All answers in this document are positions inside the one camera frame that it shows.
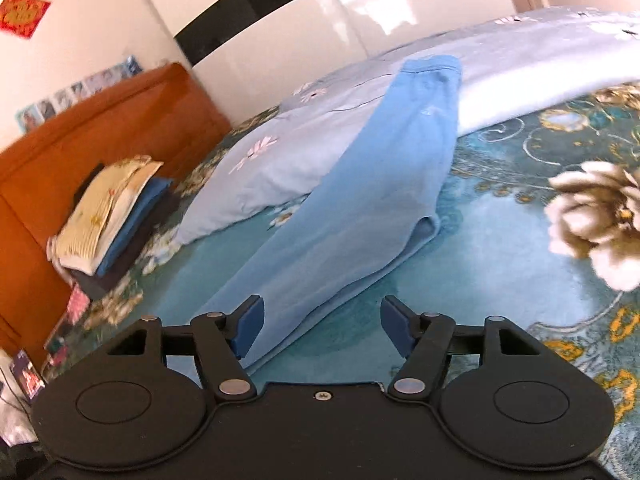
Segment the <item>dark brown folded garment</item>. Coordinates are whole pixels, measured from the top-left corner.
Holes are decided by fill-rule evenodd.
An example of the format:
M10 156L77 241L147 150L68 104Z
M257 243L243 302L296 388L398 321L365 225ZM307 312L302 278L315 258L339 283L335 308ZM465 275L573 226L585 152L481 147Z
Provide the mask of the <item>dark brown folded garment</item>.
M130 208L134 204L134 200L141 193L142 188L149 182L149 180L151 180L154 177L156 177L156 175L152 174L152 176L146 177L145 180L142 181L141 183L139 183L140 178L137 178L136 180L134 180L134 186L128 186L128 188L125 188L120 193L118 200L116 200L115 208L111 213L110 218L107 221L107 226L103 231L101 238L99 239L98 252L101 246L101 242L105 238L105 234L109 232L114 232L117 229L119 222L124 220L126 214L128 214L128 212L130 211ZM176 200L176 208L175 208L176 210L178 207L178 198L177 196L175 196L174 193L172 193L172 195L175 197L175 200ZM98 276L93 275L93 271L96 270L96 264L94 262L96 261L96 256L98 254L96 254L96 256L90 261L90 266L92 269L91 273L87 273L82 269L72 268L71 266L66 266L65 270L70 272L70 276L72 277L72 280L84 291L84 293L91 300L100 300L104 298L109 292L111 292L116 287L116 285L120 282L120 280L125 276L127 271L132 267L132 265L138 258L138 255L140 255L140 252L142 252L143 246L139 250L136 250L134 252L134 255L136 256L134 260L132 260L131 262L127 262L120 269L117 269L116 266L113 266L112 272L105 275L104 278L99 278Z

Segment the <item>pale blue floral quilt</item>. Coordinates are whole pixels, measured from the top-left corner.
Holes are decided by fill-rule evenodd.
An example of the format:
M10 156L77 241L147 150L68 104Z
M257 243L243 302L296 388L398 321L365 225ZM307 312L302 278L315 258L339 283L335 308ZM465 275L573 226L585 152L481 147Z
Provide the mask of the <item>pale blue floral quilt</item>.
M386 96L402 64L461 64L460 136L639 76L638 13L548 8L413 41L330 73L235 141L175 240L187 245L310 193Z

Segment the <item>row of photos on wall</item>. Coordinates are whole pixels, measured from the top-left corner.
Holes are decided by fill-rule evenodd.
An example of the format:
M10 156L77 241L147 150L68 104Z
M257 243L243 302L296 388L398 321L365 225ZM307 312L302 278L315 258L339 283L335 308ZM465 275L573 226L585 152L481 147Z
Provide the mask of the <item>row of photos on wall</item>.
M82 78L69 86L53 92L50 96L38 100L34 104L19 110L16 121L21 133L30 133L47 120L58 116L79 104L90 96L113 87L115 84L130 79L143 72L142 65L134 56L128 56L124 62L118 63L106 70L100 70L90 76Z

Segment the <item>dark blue folded garment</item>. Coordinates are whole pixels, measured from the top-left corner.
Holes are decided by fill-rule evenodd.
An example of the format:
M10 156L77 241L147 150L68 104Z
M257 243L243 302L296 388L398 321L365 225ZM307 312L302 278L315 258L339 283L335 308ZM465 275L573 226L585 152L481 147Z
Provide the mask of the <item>dark blue folded garment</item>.
M146 243L153 229L176 208L171 187L171 179L154 177L142 188L117 229L105 234L94 262L94 276L104 278L112 272L113 266L120 269L136 258L134 252Z

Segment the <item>pink patterned cloth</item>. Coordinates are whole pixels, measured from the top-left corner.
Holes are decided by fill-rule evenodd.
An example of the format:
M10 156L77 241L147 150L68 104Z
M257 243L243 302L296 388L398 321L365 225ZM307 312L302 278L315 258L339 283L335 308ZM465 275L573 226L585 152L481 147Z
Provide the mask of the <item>pink patterned cloth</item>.
M91 299L75 284L66 304L66 318L70 325L75 325L80 321L90 304Z

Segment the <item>orange wooden headboard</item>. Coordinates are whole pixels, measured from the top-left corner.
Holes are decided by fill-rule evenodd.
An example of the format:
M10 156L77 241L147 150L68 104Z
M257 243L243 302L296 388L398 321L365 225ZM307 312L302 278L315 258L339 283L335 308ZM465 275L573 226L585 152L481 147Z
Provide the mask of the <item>orange wooden headboard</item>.
M1 154L1 348L36 365L70 288L46 245L99 164L149 155L179 182L230 132L229 119L178 63L107 88L26 134Z

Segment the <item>light blue fleece trousers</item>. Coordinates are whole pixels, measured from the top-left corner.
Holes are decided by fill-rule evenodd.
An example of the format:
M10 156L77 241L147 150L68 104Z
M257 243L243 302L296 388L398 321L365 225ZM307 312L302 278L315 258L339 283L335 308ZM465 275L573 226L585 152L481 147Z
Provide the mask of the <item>light blue fleece trousers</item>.
M254 224L265 238L198 314L264 307L241 361L258 368L383 281L440 231L458 137L460 62L410 58L364 124L309 139L266 122L229 151L180 223L181 244Z

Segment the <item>white glossy wardrobe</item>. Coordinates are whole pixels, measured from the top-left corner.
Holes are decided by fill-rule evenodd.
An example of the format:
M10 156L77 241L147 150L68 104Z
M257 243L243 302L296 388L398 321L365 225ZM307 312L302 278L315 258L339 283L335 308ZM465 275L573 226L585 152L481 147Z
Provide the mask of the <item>white glossy wardrobe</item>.
M413 40L512 14L513 0L149 0L232 121Z

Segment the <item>teal floral bed sheet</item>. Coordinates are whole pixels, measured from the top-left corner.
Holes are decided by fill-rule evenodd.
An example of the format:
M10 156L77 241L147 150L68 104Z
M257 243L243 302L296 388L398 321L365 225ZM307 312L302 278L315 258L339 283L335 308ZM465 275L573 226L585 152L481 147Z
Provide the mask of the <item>teal floral bed sheet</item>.
M638 166L636 98L613 103L600 92L464 136L439 195L436 238L346 304L311 315L250 368L255 384L390 380L402 361L380 324L387 295L464 325L498 314L605 388L615 425L601 463L617 478L637 478L638 292L616 292L588 261L548 248L549 179L598 159ZM53 336L44 376L63 374L141 315L170 325L190 321L298 208L298 200L268 208L186 247L174 242L180 222L174 214L120 283L77 325Z

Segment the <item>smartphone with lit screen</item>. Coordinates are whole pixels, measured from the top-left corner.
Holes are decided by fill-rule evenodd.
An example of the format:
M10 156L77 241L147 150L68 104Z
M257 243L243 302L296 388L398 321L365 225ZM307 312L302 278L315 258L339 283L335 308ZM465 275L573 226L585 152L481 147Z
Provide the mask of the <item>smartphone with lit screen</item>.
M10 371L27 403L32 405L47 384L25 350L17 353L10 364Z

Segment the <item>yellow striped folded garment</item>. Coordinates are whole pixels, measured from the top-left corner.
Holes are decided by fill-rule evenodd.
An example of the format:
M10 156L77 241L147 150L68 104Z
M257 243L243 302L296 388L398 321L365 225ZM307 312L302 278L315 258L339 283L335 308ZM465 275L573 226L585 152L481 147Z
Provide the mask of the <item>yellow striped folded garment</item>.
M134 204L163 162L137 155L104 167L89 183L51 255L62 268L93 275L125 224Z

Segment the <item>red paper wall decoration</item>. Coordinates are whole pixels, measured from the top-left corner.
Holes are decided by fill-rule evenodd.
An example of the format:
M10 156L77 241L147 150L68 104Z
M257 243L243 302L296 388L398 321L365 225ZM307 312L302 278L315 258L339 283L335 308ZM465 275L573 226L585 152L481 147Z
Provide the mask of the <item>red paper wall decoration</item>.
M48 0L2 0L0 28L23 39L30 39L50 8Z

